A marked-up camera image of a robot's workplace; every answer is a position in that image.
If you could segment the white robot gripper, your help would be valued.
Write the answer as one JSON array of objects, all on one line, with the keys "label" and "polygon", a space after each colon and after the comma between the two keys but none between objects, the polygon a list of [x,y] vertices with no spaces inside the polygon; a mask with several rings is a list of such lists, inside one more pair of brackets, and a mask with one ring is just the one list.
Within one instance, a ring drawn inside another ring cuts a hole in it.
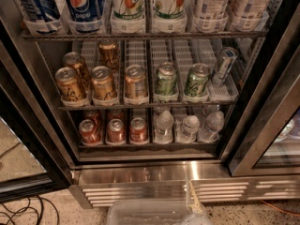
[{"label": "white robot gripper", "polygon": [[187,180],[187,209],[193,214],[182,218],[174,225],[214,225],[208,216],[202,215],[204,213],[203,205],[200,203],[190,180]]}]

